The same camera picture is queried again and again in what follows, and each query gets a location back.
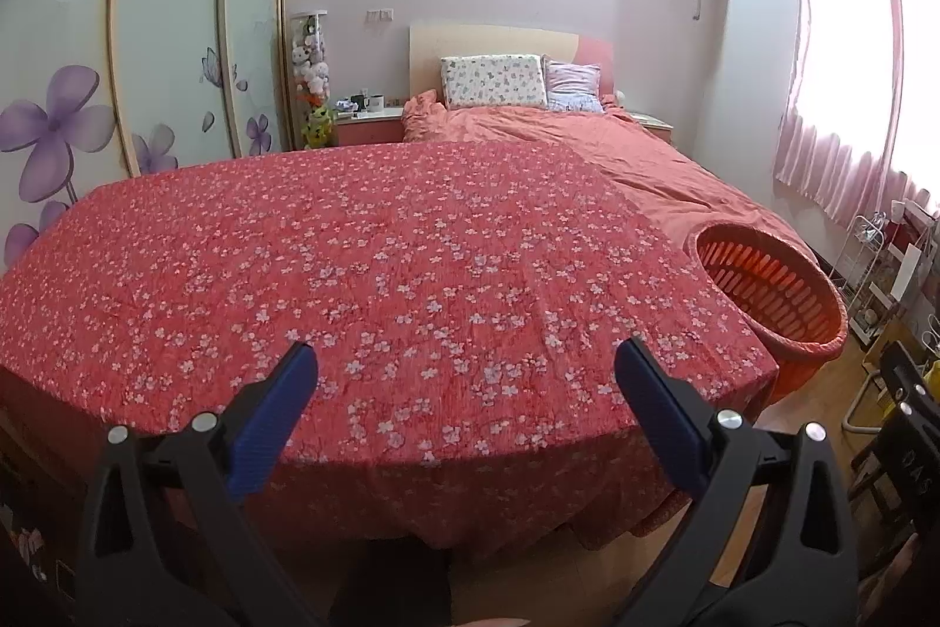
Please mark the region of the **orange plastic laundry basket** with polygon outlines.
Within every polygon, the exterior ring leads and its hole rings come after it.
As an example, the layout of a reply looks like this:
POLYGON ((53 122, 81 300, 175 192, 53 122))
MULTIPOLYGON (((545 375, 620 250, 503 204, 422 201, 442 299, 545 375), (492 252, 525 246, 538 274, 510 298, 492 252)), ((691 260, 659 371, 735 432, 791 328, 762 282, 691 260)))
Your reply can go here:
POLYGON ((738 307, 777 364, 779 403, 843 351, 848 312, 819 267, 787 242, 731 221, 703 224, 687 252, 738 307))

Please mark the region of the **coral pink duvet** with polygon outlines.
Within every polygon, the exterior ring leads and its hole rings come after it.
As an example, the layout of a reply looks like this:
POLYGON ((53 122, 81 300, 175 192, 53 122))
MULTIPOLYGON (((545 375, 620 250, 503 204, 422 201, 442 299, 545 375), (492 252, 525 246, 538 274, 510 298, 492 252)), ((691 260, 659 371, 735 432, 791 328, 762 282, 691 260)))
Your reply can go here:
POLYGON ((771 234, 812 258, 795 229, 741 189, 658 139, 613 97, 600 113, 550 111, 537 106, 448 108, 426 90, 403 106, 408 142, 535 142, 569 148, 591 164, 650 218, 672 242, 712 221, 733 221, 771 234))

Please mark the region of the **red floral bedspread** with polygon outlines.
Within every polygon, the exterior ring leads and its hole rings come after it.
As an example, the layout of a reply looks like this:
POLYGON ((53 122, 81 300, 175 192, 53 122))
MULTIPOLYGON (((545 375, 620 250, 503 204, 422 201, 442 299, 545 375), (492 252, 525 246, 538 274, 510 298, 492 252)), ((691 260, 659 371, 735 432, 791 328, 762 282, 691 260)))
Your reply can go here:
POLYGON ((97 187, 2 280, 2 407, 89 476, 112 423, 186 427, 296 342, 318 385, 250 504, 269 541, 599 548, 674 512, 613 377, 640 337, 750 414, 776 377, 733 304, 572 149, 402 143, 97 187))

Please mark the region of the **green frog plush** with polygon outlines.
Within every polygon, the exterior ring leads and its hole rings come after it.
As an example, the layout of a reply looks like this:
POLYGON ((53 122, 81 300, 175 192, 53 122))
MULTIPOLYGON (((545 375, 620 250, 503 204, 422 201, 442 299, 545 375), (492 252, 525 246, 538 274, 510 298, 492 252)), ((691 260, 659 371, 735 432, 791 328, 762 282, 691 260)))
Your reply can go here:
POLYGON ((303 139, 309 149, 335 146, 336 111, 328 105, 320 105, 309 111, 304 122, 303 139))

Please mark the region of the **pink curtain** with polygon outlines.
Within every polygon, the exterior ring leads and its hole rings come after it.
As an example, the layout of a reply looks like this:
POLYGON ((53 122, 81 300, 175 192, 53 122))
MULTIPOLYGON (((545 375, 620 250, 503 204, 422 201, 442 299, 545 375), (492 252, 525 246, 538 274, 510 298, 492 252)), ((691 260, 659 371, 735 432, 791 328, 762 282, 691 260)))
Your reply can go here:
POLYGON ((833 223, 938 209, 938 0, 800 0, 774 178, 833 223))

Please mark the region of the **pink bedside table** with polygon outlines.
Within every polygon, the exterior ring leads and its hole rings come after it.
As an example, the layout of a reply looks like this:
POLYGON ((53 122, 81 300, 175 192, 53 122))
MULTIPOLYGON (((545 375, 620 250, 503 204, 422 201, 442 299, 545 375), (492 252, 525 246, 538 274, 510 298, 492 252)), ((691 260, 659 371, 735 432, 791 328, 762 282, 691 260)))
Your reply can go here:
POLYGON ((403 108, 387 106, 381 111, 365 111, 362 115, 338 119, 335 139, 338 146, 400 143, 403 140, 403 108))

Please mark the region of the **striped pink pillow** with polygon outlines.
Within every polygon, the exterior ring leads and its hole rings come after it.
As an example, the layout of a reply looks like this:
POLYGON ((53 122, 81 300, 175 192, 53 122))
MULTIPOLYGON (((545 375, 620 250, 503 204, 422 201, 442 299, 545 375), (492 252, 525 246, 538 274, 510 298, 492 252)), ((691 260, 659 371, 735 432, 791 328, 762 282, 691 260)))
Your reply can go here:
POLYGON ((561 62, 543 59, 546 108, 550 111, 602 113, 600 70, 595 63, 561 62))

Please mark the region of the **floral sliding wardrobe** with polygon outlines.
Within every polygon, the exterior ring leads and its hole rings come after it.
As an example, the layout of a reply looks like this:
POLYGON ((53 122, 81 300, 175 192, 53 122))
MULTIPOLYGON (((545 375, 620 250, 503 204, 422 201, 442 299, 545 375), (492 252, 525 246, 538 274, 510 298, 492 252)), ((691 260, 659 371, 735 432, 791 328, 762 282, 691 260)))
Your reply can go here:
POLYGON ((267 155, 284 0, 2 0, 2 259, 92 189, 267 155))

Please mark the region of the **plush toy display tube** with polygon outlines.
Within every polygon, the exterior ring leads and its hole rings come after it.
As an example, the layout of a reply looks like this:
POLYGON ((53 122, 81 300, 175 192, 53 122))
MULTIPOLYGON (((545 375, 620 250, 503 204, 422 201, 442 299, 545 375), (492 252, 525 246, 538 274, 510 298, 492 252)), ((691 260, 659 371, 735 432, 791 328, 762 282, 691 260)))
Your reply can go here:
POLYGON ((324 18, 324 13, 295 14, 290 18, 291 110, 295 143, 300 149, 309 149, 303 139, 307 113, 320 105, 331 106, 324 18))

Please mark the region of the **floral white pillow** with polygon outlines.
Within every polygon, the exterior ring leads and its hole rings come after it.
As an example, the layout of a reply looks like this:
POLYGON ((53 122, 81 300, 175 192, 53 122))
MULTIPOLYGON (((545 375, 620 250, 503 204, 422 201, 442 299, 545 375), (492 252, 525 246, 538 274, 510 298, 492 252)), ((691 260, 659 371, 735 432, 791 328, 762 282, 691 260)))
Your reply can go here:
POLYGON ((545 108, 542 59, 535 54, 479 54, 439 59, 448 108, 537 106, 545 108))

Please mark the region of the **wall power outlet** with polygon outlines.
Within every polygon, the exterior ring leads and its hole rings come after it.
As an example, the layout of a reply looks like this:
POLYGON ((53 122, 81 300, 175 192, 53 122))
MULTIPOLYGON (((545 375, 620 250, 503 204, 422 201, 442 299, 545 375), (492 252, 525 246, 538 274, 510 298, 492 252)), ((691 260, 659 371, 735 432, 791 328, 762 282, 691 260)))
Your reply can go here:
POLYGON ((394 20, 394 10, 392 8, 368 9, 368 22, 392 22, 394 20))

